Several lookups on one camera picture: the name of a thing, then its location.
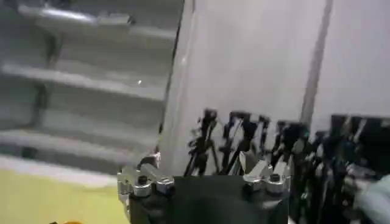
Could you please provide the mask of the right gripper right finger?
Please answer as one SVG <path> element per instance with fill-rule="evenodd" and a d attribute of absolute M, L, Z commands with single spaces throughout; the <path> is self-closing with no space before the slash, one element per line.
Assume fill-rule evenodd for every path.
<path fill-rule="evenodd" d="M 271 194 L 289 191 L 291 185 L 291 162 L 282 155 L 272 165 L 269 160 L 256 159 L 254 155 L 241 152 L 239 162 L 244 171 L 243 180 L 251 192 L 265 189 Z"/>

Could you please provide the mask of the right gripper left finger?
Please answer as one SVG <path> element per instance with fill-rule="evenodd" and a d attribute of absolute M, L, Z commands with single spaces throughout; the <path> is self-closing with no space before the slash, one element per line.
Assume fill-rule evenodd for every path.
<path fill-rule="evenodd" d="M 136 165 L 126 165 L 117 173 L 117 192 L 120 201 L 128 201 L 130 196 L 144 198 L 153 191 L 163 195 L 172 195 L 175 181 L 173 176 L 164 175 L 158 168 L 161 153 L 146 155 Z"/>

